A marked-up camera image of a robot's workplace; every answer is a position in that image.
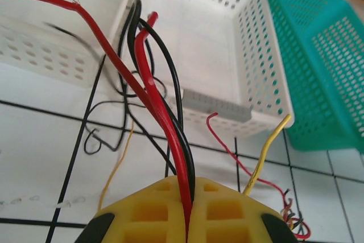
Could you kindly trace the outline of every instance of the green plastic basket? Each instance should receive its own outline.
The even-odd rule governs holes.
[[[364,152],[364,26],[345,0],[269,0],[302,151]]]

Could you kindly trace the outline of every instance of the thin red wire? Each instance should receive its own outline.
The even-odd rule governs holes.
[[[244,170],[245,173],[247,173],[249,176],[251,176],[251,172],[249,172],[249,170],[240,162],[240,160],[230,151],[230,149],[228,148],[228,146],[220,139],[220,137],[215,133],[215,131],[212,129],[211,124],[210,124],[210,120],[217,116],[218,113],[215,112],[211,115],[209,115],[206,119],[206,125],[208,127],[208,129],[210,130],[211,134],[215,137],[215,139],[221,144],[221,146],[225,149],[225,151],[232,157],[234,158],[234,160],[238,163],[238,165],[241,167],[241,169]],[[275,189],[277,189],[280,194],[282,195],[282,199],[283,199],[283,208],[284,210],[286,210],[288,212],[288,210],[290,209],[290,207],[292,206],[292,200],[289,201],[289,203],[286,202],[286,195],[283,192],[283,190],[281,188],[279,188],[276,184],[271,183],[267,180],[264,179],[260,179],[258,178],[257,181],[265,183],[266,185],[272,186]],[[302,234],[294,234],[298,239],[308,239],[311,236],[311,230],[308,227],[308,225],[305,222],[302,222],[302,224],[305,226],[305,228],[307,229],[307,233],[302,235]]]
[[[157,18],[158,14],[156,12],[153,12],[148,18],[148,24],[150,26],[153,26]],[[192,210],[192,201],[188,184],[187,167],[175,128],[166,110],[166,107],[164,106],[163,101],[160,98],[160,94],[154,83],[152,73],[148,66],[147,56],[144,50],[144,42],[147,39],[148,34],[149,33],[147,32],[147,30],[143,28],[136,36],[134,42],[135,57],[140,71],[140,77],[142,78],[142,81],[146,87],[147,95],[152,102],[152,106],[155,113],[157,114],[159,123],[161,124],[161,127],[166,134],[168,144],[171,147],[173,159],[176,163],[177,179],[180,187],[181,202],[184,209],[186,234],[188,234],[189,218],[191,216]]]
[[[91,17],[91,15],[84,9],[78,2],[69,2],[66,0],[38,0],[42,2],[47,2],[50,4],[53,4],[55,6],[62,7],[67,10],[75,11],[77,12],[89,25],[90,29],[94,33],[95,37],[97,38],[98,42],[100,43],[101,47],[104,49],[107,56],[110,58],[111,62],[113,62],[114,66],[118,70],[118,72],[123,76],[125,81],[129,84],[129,86],[132,88],[132,90],[135,92],[135,94],[138,95],[140,100],[143,102],[143,104],[146,106],[146,108],[150,111],[150,113],[153,115],[153,117],[157,120],[156,113],[154,112],[154,109],[151,105],[151,102],[149,101],[147,97],[147,93],[144,91],[144,89],[141,87],[141,85],[137,82],[135,77],[131,74],[131,72],[127,69],[127,67],[124,65],[124,63],[121,61],[121,59],[118,57],[118,55],[113,50],[110,43],[107,41],[106,37],[102,33],[101,29],[95,22],[95,20]]]

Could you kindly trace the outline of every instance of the black grid line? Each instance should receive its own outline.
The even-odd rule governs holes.
[[[234,144],[235,144],[235,156],[237,157],[237,159],[239,159],[239,155],[238,155],[238,141],[237,141],[237,137],[234,137]],[[239,172],[239,164],[238,164],[238,162],[236,163],[236,165],[237,165],[238,192],[241,192],[241,186],[240,186],[240,172]]]
[[[97,87],[97,82],[98,82],[98,78],[96,78],[95,83],[94,83],[94,86],[93,86],[93,89],[92,89],[92,92],[90,94],[90,98],[89,98],[89,102],[88,102],[88,107],[86,108],[86,113],[87,113],[87,111],[90,109],[90,107],[92,105],[93,96],[95,94],[96,87]],[[43,109],[34,108],[34,107],[31,107],[31,106],[26,106],[26,105],[22,105],[22,104],[16,104],[16,103],[12,103],[12,102],[7,102],[7,101],[3,101],[3,100],[0,100],[0,104],[2,104],[2,105],[8,105],[8,106],[13,106],[13,107],[21,108],[21,109],[24,109],[24,110],[34,111],[34,112],[38,112],[38,113],[42,113],[42,114],[52,115],[52,116],[55,116],[55,117],[66,118],[68,120],[74,120],[74,121],[81,122],[81,128],[82,128],[82,130],[80,130],[80,133],[78,135],[78,136],[81,136],[81,137],[82,137],[82,134],[83,134],[83,131],[84,131],[84,125],[86,123],[92,123],[92,124],[97,125],[97,126],[103,126],[103,127],[107,127],[107,128],[115,129],[115,130],[122,130],[122,128],[117,127],[117,126],[109,125],[109,124],[102,123],[102,122],[92,121],[92,120],[86,120],[85,119],[85,116],[84,116],[83,119],[81,119],[81,118],[78,118],[78,117],[75,117],[75,116],[69,116],[69,115],[66,115],[66,114],[61,114],[61,113],[52,112],[52,111],[49,111],[49,110],[43,110]],[[136,134],[139,134],[139,135],[144,135],[140,131],[135,131],[135,133]],[[161,137],[159,135],[151,135],[151,136],[154,137],[154,138],[156,138],[156,139],[166,140],[165,137]],[[77,138],[77,141],[76,141],[76,144],[75,144],[75,149],[73,151],[73,154],[72,154],[72,157],[71,157],[71,161],[70,161],[70,165],[69,165],[69,168],[68,168],[68,171],[67,171],[65,180],[64,180],[64,184],[63,184],[62,190],[61,190],[61,194],[63,194],[63,196],[60,195],[59,202],[62,202],[62,201],[60,201],[61,200],[61,197],[62,197],[62,199],[64,198],[65,191],[67,189],[67,185],[68,185],[69,179],[71,177],[72,167],[73,167],[73,164],[74,164],[75,159],[76,159],[78,147],[80,145],[81,137],[80,137],[80,140],[79,141],[78,141],[78,138]],[[340,202],[341,202],[341,205],[342,205],[342,209],[344,211],[345,219],[346,219],[346,222],[348,224],[348,228],[349,228],[349,232],[350,232],[350,237],[352,239],[352,242],[354,242],[353,235],[352,235],[352,232],[350,230],[350,226],[349,226],[349,222],[348,222],[348,217],[347,217],[346,212],[345,212],[345,207],[344,207],[344,204],[343,204],[343,201],[342,201],[342,197],[341,197],[341,194],[340,194],[340,189],[338,187],[336,178],[340,178],[340,179],[344,179],[344,180],[348,180],[348,181],[352,181],[352,182],[358,182],[358,183],[364,183],[364,181],[363,180],[358,180],[358,179],[353,179],[353,178],[348,178],[348,177],[341,176],[341,175],[335,175],[334,172],[333,172],[333,167],[332,167],[331,161],[329,161],[329,162],[330,162],[330,166],[332,168],[332,174],[327,173],[327,172],[321,172],[321,171],[317,171],[317,170],[312,170],[312,169],[305,168],[305,167],[299,167],[299,166],[292,165],[291,164],[291,161],[290,161],[290,158],[289,158],[288,145],[287,145],[287,140],[286,140],[286,135],[285,134],[284,134],[284,141],[285,141],[285,146],[286,146],[286,150],[287,150],[288,164],[286,164],[286,163],[280,163],[280,162],[277,162],[277,161],[274,161],[274,160],[266,160],[266,162],[267,163],[277,164],[277,165],[280,165],[280,166],[284,166],[284,167],[289,167],[290,168],[290,170],[291,170],[291,176],[292,176],[292,183],[293,183],[293,190],[294,190],[294,193],[295,193],[295,199],[296,199],[296,202],[297,202],[297,208],[298,208],[298,210],[299,210],[299,203],[298,203],[297,194],[296,194],[296,188],[295,188],[295,184],[294,184],[294,180],[293,180],[292,169],[304,170],[304,171],[308,171],[308,172],[312,172],[312,173],[316,173],[316,174],[320,174],[320,175],[333,176],[335,178],[335,183],[336,183],[337,191],[338,191],[338,194],[339,194],[339,197],[340,197]],[[245,155],[245,154],[238,153],[238,147],[237,147],[237,139],[236,139],[236,137],[234,138],[234,142],[235,142],[235,155],[236,156],[242,157],[242,158],[255,159],[255,160],[258,160],[259,159],[258,157],[254,157],[254,156],[250,156],[250,155]],[[209,146],[205,146],[205,145],[199,145],[197,143],[190,143],[190,145],[193,146],[193,147],[196,147],[196,148],[200,148],[200,149],[205,149],[205,150],[209,150],[209,151],[213,151],[213,152],[217,152],[217,153],[225,153],[225,154],[227,154],[226,151],[224,151],[222,149],[217,149],[217,148],[213,148],[213,147],[209,147]],[[363,155],[361,155],[360,158],[361,158],[361,161],[362,161],[363,166],[364,166],[364,158],[363,158]],[[237,183],[238,183],[238,190],[240,191],[241,190],[240,189],[241,186],[240,186],[240,178],[239,178],[239,168],[238,168],[238,165],[237,165]],[[48,232],[48,236],[47,236],[46,242],[51,242],[52,235],[53,235],[54,230],[55,230],[56,227],[79,228],[79,229],[82,229],[82,228],[84,228],[86,226],[86,224],[78,224],[78,223],[59,223],[59,222],[57,222],[59,213],[60,213],[60,209],[58,208],[55,211],[55,214],[53,216],[52,221],[22,220],[22,219],[0,218],[0,223],[3,223],[3,224],[22,224],[22,225],[48,226],[48,227],[50,227],[50,229],[49,229],[49,232]],[[325,242],[325,241],[305,241],[305,242],[307,242],[307,243],[329,243],[329,242]]]
[[[35,108],[35,107],[32,107],[32,106],[21,105],[21,104],[17,104],[17,103],[14,103],[14,102],[8,102],[8,101],[0,100],[0,104],[1,105],[12,106],[14,108],[21,108],[21,109],[26,109],[26,110],[30,110],[30,111],[35,111],[35,112],[38,112],[38,113],[53,115],[53,116],[56,116],[56,117],[66,118],[66,119],[74,120],[74,121],[78,121],[78,122],[82,121],[81,118],[78,118],[78,117],[75,117],[75,116],[70,116],[70,115],[66,115],[66,114],[62,114],[62,113],[58,113],[58,112],[53,112],[53,111],[49,111],[49,110]]]
[[[340,199],[340,204],[341,204],[342,212],[344,213],[344,218],[345,218],[345,221],[346,221],[346,226],[348,227],[348,230],[349,230],[351,242],[352,243],[355,243],[354,236],[353,236],[353,232],[351,231],[351,227],[350,227],[350,223],[349,223],[349,219],[348,219],[348,214],[346,213],[346,209],[345,209],[345,206],[344,206],[344,202],[342,200],[340,188],[339,188],[339,185],[337,183],[337,179],[336,179],[336,176],[335,176],[335,171],[334,171],[334,167],[333,167],[332,162],[331,162],[331,158],[330,158],[329,151],[326,151],[326,154],[328,156],[328,161],[329,161],[329,164],[330,164],[332,176],[334,177],[336,191],[337,191],[337,194],[338,194],[339,199]]]
[[[100,67],[99,67],[98,72],[97,72],[96,77],[95,77],[95,82],[94,82],[94,84],[92,86],[92,90],[91,90],[91,94],[90,94],[90,97],[89,97],[89,101],[87,103],[87,107],[86,107],[86,111],[85,111],[85,114],[84,114],[84,118],[82,119],[82,123],[81,123],[81,126],[80,126],[80,131],[78,132],[77,140],[76,140],[76,143],[75,143],[75,147],[73,149],[73,153],[72,153],[72,156],[71,156],[71,160],[69,162],[69,166],[68,166],[68,169],[67,169],[67,173],[66,173],[66,176],[64,178],[64,183],[63,183],[63,186],[62,186],[62,189],[61,189],[61,193],[60,193],[60,196],[59,196],[59,199],[58,199],[58,203],[63,202],[64,196],[65,196],[66,191],[67,191],[67,187],[68,187],[69,180],[71,178],[71,173],[72,173],[72,170],[73,170],[73,166],[75,164],[77,152],[78,152],[78,149],[80,147],[82,135],[84,133],[84,129],[85,129],[85,126],[86,126],[86,123],[87,123],[87,115],[88,115],[88,113],[89,113],[89,111],[91,109],[93,97],[94,97],[95,92],[96,92],[97,84],[98,84],[98,81],[100,79],[100,76],[101,76],[101,72],[102,72],[102,68],[104,66],[104,63],[105,63],[105,59],[103,59],[103,61],[100,64]],[[55,231],[55,228],[56,228],[56,223],[58,221],[58,217],[59,217],[59,214],[60,214],[60,210],[61,210],[60,208],[56,208],[56,210],[55,210],[55,213],[54,213],[53,219],[52,219],[52,225],[49,228],[49,232],[48,232],[48,235],[47,235],[47,239],[45,240],[45,243],[50,243],[52,241],[52,237],[53,237],[53,234],[54,234],[54,231]]]
[[[289,157],[289,151],[288,151],[288,144],[287,144],[287,138],[286,138],[286,133],[283,130],[283,138],[284,138],[284,144],[286,146],[286,152],[287,152],[287,159],[288,159],[288,166],[289,166],[289,171],[291,173],[291,179],[292,179],[292,186],[293,186],[293,194],[295,195],[295,202],[297,204],[297,210],[298,212],[301,212],[300,210],[300,204],[298,201],[298,196],[297,196],[297,191],[296,191],[296,184],[295,184],[295,178],[293,176],[293,171],[292,171],[292,166],[291,166],[291,158]]]

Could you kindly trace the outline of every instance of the black wire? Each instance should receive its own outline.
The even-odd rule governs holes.
[[[61,31],[67,35],[70,35],[71,37],[73,37],[75,40],[77,40],[80,44],[82,44],[90,53],[91,55],[95,58],[95,60],[99,60],[99,55],[98,53],[86,42],[84,41],[82,38],[80,38],[79,36],[73,34],[72,32],[69,32],[63,28],[60,28],[54,24],[50,24],[50,23],[45,23],[46,25],[58,30],[58,31]],[[146,40],[145,41],[145,44],[146,44],[146,48],[147,48],[147,51],[148,51],[148,55],[149,55],[149,60],[151,62],[151,70],[152,70],[152,74],[154,74],[154,70],[155,70],[155,65],[154,65],[154,59],[153,59],[153,55],[152,55],[152,52],[151,52],[151,48],[150,48],[150,45],[149,45],[149,42]],[[103,56],[102,58],[102,61],[104,61],[106,58],[106,55]],[[119,93],[120,95],[122,95],[124,98],[125,97],[136,97],[136,95],[134,94],[126,94],[126,93],[123,93],[122,91],[118,90],[117,87],[114,85],[114,82],[111,80],[111,77],[108,73],[106,73],[106,77],[110,83],[110,85],[114,88],[114,90]],[[162,87],[163,87],[163,97],[165,98],[167,96],[167,88],[166,86],[163,84],[162,81],[160,81],[158,78],[156,77],[153,77],[155,81],[157,81]],[[137,106],[137,107],[140,107],[140,108],[145,108],[144,105],[139,105],[139,104],[135,104],[135,103],[129,103],[126,101],[101,101],[97,104],[95,104],[89,111],[89,113],[86,115],[86,118],[88,119],[88,117],[90,116],[90,114],[95,110],[95,108],[97,108],[98,106],[102,105],[102,104],[107,104],[107,103],[124,103],[124,106],[125,106],[125,111],[124,111],[124,114],[128,114],[133,120],[134,122],[139,126],[139,128],[142,130],[143,134],[150,140],[150,142],[155,146],[155,148],[158,150],[158,152],[162,155],[163,159],[167,162],[167,165],[168,167],[171,169],[172,173],[174,175],[176,175],[176,169],[174,168],[173,164],[171,163],[171,161],[169,160],[169,156],[167,156],[163,149],[160,148],[160,146],[155,142],[155,140],[153,139],[153,137],[148,133],[148,131],[142,126],[142,124],[135,118],[135,116],[131,113],[130,111],[130,108],[129,106],[131,105],[134,105],[134,106]],[[117,151],[122,143],[122,140],[125,136],[125,131],[126,131],[126,116],[124,116],[124,119],[123,119],[123,125],[121,127],[121,135],[120,135],[120,138],[117,142],[117,145],[115,147],[112,147],[110,144],[108,144],[107,142],[105,142],[104,140],[102,140],[99,136],[97,136],[97,132],[99,132],[98,129],[90,129],[88,128],[87,124],[86,124],[86,130],[89,132],[88,136],[86,137],[85,139],[85,142],[84,142],[84,152],[88,155],[93,155],[93,154],[96,154],[100,151],[102,145],[105,145],[106,147],[108,147],[111,151]],[[87,144],[88,142],[90,141],[90,138],[94,138],[96,140],[98,140],[98,147],[96,150],[94,151],[88,151],[87,149]]]
[[[163,98],[162,98],[162,100],[163,100],[164,105],[166,106],[168,114],[171,117],[173,126],[174,126],[174,128],[176,130],[177,137],[178,137],[178,139],[180,141],[180,144],[181,144],[181,148],[182,148],[184,158],[185,158],[185,162],[186,162],[191,200],[193,202],[193,199],[194,199],[194,196],[195,196],[195,183],[196,183],[195,165],[194,165],[194,162],[193,162],[191,149],[189,147],[186,136],[183,133],[183,109],[182,109],[181,90],[180,90],[180,84],[179,84],[177,71],[176,71],[176,68],[174,66],[171,55],[169,54],[169,52],[167,50],[166,45],[163,43],[163,41],[161,40],[159,35],[153,30],[153,28],[151,26],[149,26],[149,24],[147,22],[145,22],[143,19],[140,18],[141,10],[142,10],[141,0],[134,0],[133,5],[132,5],[132,7],[130,9],[130,12],[128,14],[128,17],[127,17],[127,20],[128,19],[130,20],[129,30],[128,30],[128,33],[127,33],[127,45],[128,45],[129,51],[130,51],[131,58],[132,58],[133,63],[135,65],[135,68],[137,69],[137,71],[139,71],[138,65],[137,65],[137,60],[135,58],[134,42],[135,42],[135,35],[136,35],[136,31],[137,31],[137,26],[138,26],[138,24],[140,22],[141,25],[146,28],[146,30],[150,33],[150,35],[156,41],[157,45],[161,49],[161,51],[162,51],[162,53],[163,53],[163,55],[164,55],[164,57],[165,57],[165,59],[167,61],[169,70],[170,70],[171,75],[172,75],[173,85],[174,85],[174,88],[175,88],[178,119],[176,119],[176,117],[172,113],[171,109],[166,104],[165,100]],[[118,45],[118,53],[121,53],[122,43],[123,43],[123,36],[120,37],[120,41],[119,41],[119,45]]]

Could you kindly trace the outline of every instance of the yellow wire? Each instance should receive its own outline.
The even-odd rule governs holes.
[[[109,178],[107,179],[107,182],[105,184],[104,189],[102,190],[102,193],[101,193],[101,196],[100,196],[100,200],[98,202],[98,208],[97,208],[98,211],[101,210],[102,202],[104,201],[104,197],[105,197],[105,194],[106,194],[107,189],[109,188],[109,185],[111,183],[111,180],[113,179],[116,171],[118,170],[118,168],[120,167],[121,163],[123,162],[123,160],[125,158],[126,151],[127,151],[128,146],[129,146],[130,139],[131,139],[131,136],[133,135],[133,132],[134,132],[134,121],[131,123],[131,130],[130,130],[129,137],[128,137],[127,141],[126,141],[126,145],[125,145],[125,148],[124,148],[123,155],[121,156],[121,159],[119,160],[118,164],[114,167],[114,169],[111,172]]]
[[[269,149],[270,145],[272,144],[274,139],[278,136],[278,134],[282,131],[284,126],[289,122],[291,117],[292,116],[288,114],[282,120],[282,122],[280,122],[280,124],[278,124],[276,129],[272,132],[272,134],[270,134],[270,136],[266,140],[266,143],[263,145],[262,152],[260,153],[258,164],[257,164],[253,174],[251,175],[251,177],[250,177],[250,179],[248,181],[248,184],[246,185],[246,187],[245,187],[245,189],[243,191],[243,195],[249,195],[250,194],[252,188],[254,187],[255,182],[259,178],[260,172],[262,171],[264,161],[266,160],[267,152],[268,152],[268,149]]]

